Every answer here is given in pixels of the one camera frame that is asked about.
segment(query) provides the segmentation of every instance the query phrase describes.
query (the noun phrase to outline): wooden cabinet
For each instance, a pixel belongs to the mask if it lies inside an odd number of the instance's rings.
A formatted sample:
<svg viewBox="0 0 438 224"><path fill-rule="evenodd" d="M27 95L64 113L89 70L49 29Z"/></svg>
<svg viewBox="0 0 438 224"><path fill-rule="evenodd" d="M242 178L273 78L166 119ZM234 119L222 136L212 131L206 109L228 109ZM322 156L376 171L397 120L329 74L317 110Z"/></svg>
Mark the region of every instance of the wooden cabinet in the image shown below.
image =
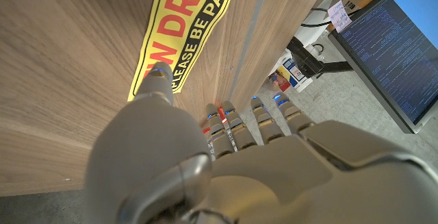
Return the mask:
<svg viewBox="0 0 438 224"><path fill-rule="evenodd" d="M231 0L175 105L245 107L317 0ZM153 0L0 0L0 195L81 188L127 100Z"/></svg>

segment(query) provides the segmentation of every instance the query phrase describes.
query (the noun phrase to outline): cable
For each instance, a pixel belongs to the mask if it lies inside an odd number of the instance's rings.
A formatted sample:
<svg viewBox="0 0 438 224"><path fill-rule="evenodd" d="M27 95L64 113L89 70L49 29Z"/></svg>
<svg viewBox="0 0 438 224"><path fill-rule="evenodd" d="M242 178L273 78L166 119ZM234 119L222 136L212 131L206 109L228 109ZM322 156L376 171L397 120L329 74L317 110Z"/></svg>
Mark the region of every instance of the cable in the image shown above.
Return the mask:
<svg viewBox="0 0 438 224"><path fill-rule="evenodd" d="M327 9L324 9L324 8L312 8L310 10L311 11L323 11L323 12L327 12Z"/></svg>
<svg viewBox="0 0 438 224"><path fill-rule="evenodd" d="M351 16L351 15L355 14L358 11L360 11L360 10L356 10L354 12L351 12L348 15ZM313 27L319 27L319 26L330 25L330 24L331 24L331 21L325 22L325 23L316 24L316 25L301 24L301 26L313 28Z"/></svg>
<svg viewBox="0 0 438 224"><path fill-rule="evenodd" d="M313 43L312 46L320 46L321 47L321 51L318 50L319 53L324 52L324 45L320 44L320 43Z"/></svg>

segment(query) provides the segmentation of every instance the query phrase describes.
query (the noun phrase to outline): yellow sticker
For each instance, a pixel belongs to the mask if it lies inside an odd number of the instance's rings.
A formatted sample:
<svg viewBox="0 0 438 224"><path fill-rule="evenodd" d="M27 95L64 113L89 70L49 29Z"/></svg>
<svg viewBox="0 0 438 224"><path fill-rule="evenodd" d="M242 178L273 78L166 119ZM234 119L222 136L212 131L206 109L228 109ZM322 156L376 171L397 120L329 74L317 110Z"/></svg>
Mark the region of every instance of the yellow sticker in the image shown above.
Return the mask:
<svg viewBox="0 0 438 224"><path fill-rule="evenodd" d="M128 101L158 61L173 71L172 90L181 92L211 31L230 0L154 0Z"/></svg>

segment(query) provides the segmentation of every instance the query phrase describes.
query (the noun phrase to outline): box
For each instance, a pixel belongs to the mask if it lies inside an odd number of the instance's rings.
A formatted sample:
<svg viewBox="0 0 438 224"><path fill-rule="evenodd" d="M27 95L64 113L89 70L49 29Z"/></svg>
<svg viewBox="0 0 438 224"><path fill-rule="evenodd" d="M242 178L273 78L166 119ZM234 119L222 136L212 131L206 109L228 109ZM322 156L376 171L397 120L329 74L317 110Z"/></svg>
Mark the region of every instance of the box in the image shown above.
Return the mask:
<svg viewBox="0 0 438 224"><path fill-rule="evenodd" d="M311 82L311 78L306 78L292 59L292 54L288 49L285 50L281 57L281 65L278 72L298 91L304 90Z"/></svg>

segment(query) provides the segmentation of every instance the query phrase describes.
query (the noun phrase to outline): paper note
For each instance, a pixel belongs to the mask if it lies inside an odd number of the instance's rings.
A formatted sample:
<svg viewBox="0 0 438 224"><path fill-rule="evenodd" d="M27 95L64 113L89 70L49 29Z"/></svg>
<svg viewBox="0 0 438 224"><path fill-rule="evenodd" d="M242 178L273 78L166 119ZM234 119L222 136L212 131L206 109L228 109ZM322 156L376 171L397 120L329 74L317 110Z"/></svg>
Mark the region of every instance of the paper note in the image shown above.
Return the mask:
<svg viewBox="0 0 438 224"><path fill-rule="evenodd" d="M352 22L342 5L342 1L339 1L333 7L329 8L327 12L338 33Z"/></svg>

